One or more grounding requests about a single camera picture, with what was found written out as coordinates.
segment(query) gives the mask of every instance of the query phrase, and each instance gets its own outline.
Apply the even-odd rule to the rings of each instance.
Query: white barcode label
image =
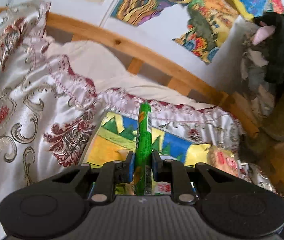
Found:
[[[147,112],[147,129],[146,130],[152,133],[152,114],[150,111]]]
[[[144,195],[152,195],[152,169],[145,165]]]

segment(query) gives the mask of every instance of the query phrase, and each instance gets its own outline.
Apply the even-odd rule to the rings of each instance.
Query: metal screw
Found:
[[[104,202],[107,200],[107,196],[104,194],[95,194],[91,198],[94,202]]]
[[[181,202],[192,202],[194,200],[194,196],[192,196],[191,194],[181,194],[179,195],[179,201]]]

